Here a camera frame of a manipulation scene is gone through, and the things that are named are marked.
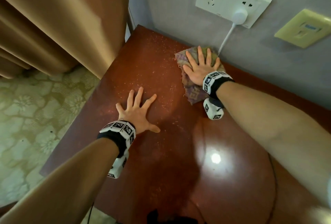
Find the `finger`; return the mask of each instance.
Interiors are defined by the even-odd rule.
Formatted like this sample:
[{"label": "finger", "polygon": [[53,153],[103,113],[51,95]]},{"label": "finger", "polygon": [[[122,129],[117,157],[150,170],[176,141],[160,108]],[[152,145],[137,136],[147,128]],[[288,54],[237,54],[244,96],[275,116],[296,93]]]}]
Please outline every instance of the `finger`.
[{"label": "finger", "polygon": [[219,57],[216,59],[216,62],[214,64],[214,70],[217,71],[217,69],[219,68],[219,65],[221,64],[221,60],[219,59]]},{"label": "finger", "polygon": [[198,46],[198,59],[199,59],[199,65],[205,65],[204,54],[202,53],[202,49],[200,46]]},{"label": "finger", "polygon": [[207,49],[206,65],[211,66],[211,64],[212,64],[212,51],[208,48]]},{"label": "finger", "polygon": [[196,61],[194,60],[194,58],[192,57],[192,55],[188,51],[186,51],[185,54],[187,56],[188,61],[192,65],[193,70],[195,70],[195,68],[198,67],[198,64],[196,63]]},{"label": "finger", "polygon": [[117,109],[117,111],[118,111],[119,114],[124,113],[123,107],[121,106],[120,103],[117,103],[116,104],[116,109]]},{"label": "finger", "polygon": [[157,95],[154,94],[153,96],[151,96],[148,100],[145,101],[145,103],[143,104],[143,106],[141,108],[143,108],[144,110],[147,110],[151,104],[156,100]]},{"label": "finger", "polygon": [[129,92],[129,96],[127,97],[126,109],[132,108],[132,106],[133,106],[133,95],[134,95],[134,90],[131,90]]},{"label": "finger", "polygon": [[193,75],[192,69],[190,67],[188,67],[187,65],[183,65],[183,70],[188,75],[188,77],[191,79],[191,76]]},{"label": "finger", "polygon": [[159,133],[161,131],[160,128],[158,128],[156,125],[152,125],[151,123],[148,126],[148,130],[154,133]]},{"label": "finger", "polygon": [[140,106],[141,97],[143,96],[143,91],[144,91],[144,88],[140,87],[139,90],[138,90],[137,96],[134,100],[133,107],[139,107]]}]

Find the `patterned carpet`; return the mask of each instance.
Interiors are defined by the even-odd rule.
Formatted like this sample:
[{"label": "patterned carpet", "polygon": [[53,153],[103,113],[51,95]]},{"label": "patterned carpet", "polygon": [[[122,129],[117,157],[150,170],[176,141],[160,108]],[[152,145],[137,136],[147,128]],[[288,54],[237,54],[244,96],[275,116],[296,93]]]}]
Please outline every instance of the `patterned carpet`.
[{"label": "patterned carpet", "polygon": [[[43,180],[41,167],[98,82],[82,66],[54,77],[29,71],[0,79],[0,206],[21,199]],[[93,209],[90,223],[114,219]]]}]

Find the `hand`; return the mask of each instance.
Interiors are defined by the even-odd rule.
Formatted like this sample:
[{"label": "hand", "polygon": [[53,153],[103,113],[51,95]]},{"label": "hand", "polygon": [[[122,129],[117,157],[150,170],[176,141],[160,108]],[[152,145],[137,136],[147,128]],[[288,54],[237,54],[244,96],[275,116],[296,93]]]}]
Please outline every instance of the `hand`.
[{"label": "hand", "polygon": [[194,84],[197,85],[202,85],[204,78],[209,74],[210,72],[216,71],[217,68],[219,67],[221,61],[219,60],[219,57],[216,59],[215,65],[211,67],[212,63],[212,52],[208,48],[207,49],[207,58],[206,58],[206,63],[204,59],[204,55],[202,53],[201,47],[198,46],[198,60],[199,60],[199,65],[195,62],[191,54],[186,51],[185,52],[188,61],[192,65],[192,69],[188,67],[187,65],[183,65],[183,69],[185,73],[189,76],[189,78],[192,80]]},{"label": "hand", "polygon": [[143,95],[143,90],[144,88],[142,87],[139,88],[134,103],[133,103],[134,90],[130,91],[129,97],[127,98],[126,110],[123,110],[120,103],[116,104],[116,109],[119,113],[118,120],[125,120],[134,124],[136,128],[136,134],[142,133],[146,130],[159,133],[160,128],[158,128],[156,125],[152,125],[146,119],[147,110],[156,99],[156,94],[154,94],[148,100],[146,100],[143,106],[140,107],[140,101]]}]

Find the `forearm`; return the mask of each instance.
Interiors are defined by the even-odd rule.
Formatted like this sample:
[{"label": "forearm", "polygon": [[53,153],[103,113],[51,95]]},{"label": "forearm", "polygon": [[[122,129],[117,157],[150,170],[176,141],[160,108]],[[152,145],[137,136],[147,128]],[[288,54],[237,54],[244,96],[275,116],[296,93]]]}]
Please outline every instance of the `forearm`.
[{"label": "forearm", "polygon": [[327,131],[301,110],[240,84],[222,84],[217,96],[243,130],[327,204],[331,172]]},{"label": "forearm", "polygon": [[0,223],[80,223],[117,156],[111,140],[94,141],[52,172]]}]

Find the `curtain fold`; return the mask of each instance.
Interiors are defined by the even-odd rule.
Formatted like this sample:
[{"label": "curtain fold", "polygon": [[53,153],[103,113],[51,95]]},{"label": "curtain fold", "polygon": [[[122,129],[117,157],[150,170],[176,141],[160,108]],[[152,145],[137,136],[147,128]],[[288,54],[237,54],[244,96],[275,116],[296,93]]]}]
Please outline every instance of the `curtain fold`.
[{"label": "curtain fold", "polygon": [[0,75],[81,63],[102,78],[124,44],[128,0],[0,0]]}]

